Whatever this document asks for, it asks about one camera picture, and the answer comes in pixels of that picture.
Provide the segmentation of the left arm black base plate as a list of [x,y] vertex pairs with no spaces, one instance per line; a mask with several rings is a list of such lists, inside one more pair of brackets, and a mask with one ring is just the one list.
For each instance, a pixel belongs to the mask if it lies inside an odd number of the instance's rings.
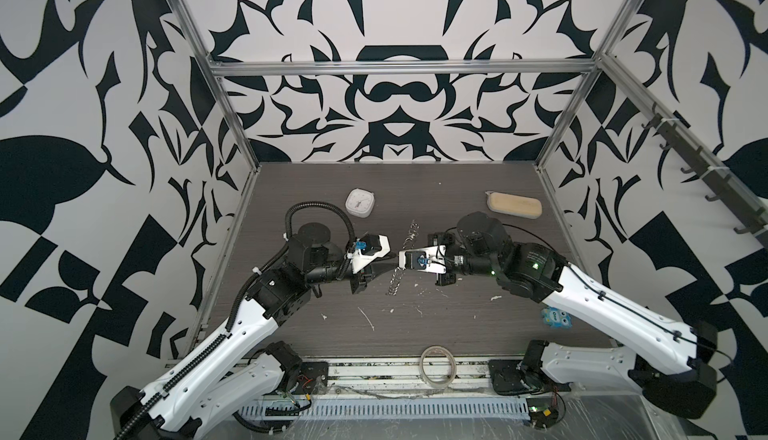
[[291,373],[287,380],[282,380],[273,390],[274,394],[291,393],[293,395],[314,394],[327,386],[329,363],[326,361],[304,362],[301,367]]

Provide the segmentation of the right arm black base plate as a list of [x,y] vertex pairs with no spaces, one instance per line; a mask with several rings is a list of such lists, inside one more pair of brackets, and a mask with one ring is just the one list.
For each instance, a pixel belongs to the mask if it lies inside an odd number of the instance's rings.
[[492,390],[501,396],[542,395],[570,392],[568,384],[554,382],[522,360],[492,359],[488,362]]

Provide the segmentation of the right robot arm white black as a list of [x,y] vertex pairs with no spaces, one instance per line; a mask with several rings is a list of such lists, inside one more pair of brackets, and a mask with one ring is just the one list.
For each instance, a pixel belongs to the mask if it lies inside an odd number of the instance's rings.
[[685,419],[701,418],[717,395],[717,373],[710,364],[718,347],[713,325],[689,325],[653,312],[592,279],[555,250],[514,241],[504,224],[482,212],[431,235],[422,252],[401,254],[400,260],[435,274],[440,286],[458,276],[491,277],[511,295],[573,315],[619,344],[576,352],[532,341],[526,354],[534,363],[525,368],[526,375],[559,384],[626,385]]

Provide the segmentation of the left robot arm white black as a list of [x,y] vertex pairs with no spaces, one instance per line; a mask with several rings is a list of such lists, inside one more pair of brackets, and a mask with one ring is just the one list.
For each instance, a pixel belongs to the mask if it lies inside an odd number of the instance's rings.
[[353,293],[392,267],[384,235],[356,234],[339,207],[291,206],[281,249],[238,291],[228,318],[168,372],[111,401],[117,439],[202,439],[250,401],[296,385],[301,358],[283,341],[266,344],[326,283]]

